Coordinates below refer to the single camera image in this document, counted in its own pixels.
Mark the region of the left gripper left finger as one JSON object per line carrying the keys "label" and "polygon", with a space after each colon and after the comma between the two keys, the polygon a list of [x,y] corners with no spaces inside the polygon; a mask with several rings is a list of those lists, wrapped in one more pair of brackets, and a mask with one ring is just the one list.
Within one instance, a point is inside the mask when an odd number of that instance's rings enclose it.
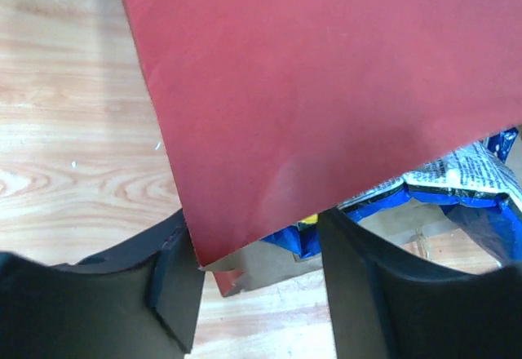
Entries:
{"label": "left gripper left finger", "polygon": [[1,255],[4,358],[182,358],[204,274],[184,215],[76,264]]}

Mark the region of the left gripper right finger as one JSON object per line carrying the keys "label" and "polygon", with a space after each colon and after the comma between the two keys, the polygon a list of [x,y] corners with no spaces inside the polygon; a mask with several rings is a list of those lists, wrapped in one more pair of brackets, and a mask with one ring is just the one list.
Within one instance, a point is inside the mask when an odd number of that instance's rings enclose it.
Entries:
{"label": "left gripper right finger", "polygon": [[446,268],[337,209],[320,214],[317,231],[338,357],[520,357],[520,264]]}

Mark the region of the blue Doritos chip bag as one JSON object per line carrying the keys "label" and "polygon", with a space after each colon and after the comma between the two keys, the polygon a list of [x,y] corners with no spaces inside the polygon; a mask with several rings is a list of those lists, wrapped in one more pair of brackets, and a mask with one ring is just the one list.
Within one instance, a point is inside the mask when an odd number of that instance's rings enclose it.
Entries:
{"label": "blue Doritos chip bag", "polygon": [[511,128],[390,179],[339,205],[358,223],[415,200],[438,206],[501,263],[521,259],[521,186],[506,159],[519,132]]}

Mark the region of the red paper bag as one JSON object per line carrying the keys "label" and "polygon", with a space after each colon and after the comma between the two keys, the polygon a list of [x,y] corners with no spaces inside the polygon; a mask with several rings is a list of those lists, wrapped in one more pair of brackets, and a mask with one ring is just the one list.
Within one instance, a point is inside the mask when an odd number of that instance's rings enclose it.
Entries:
{"label": "red paper bag", "polygon": [[197,258],[521,122],[521,0],[122,0]]}

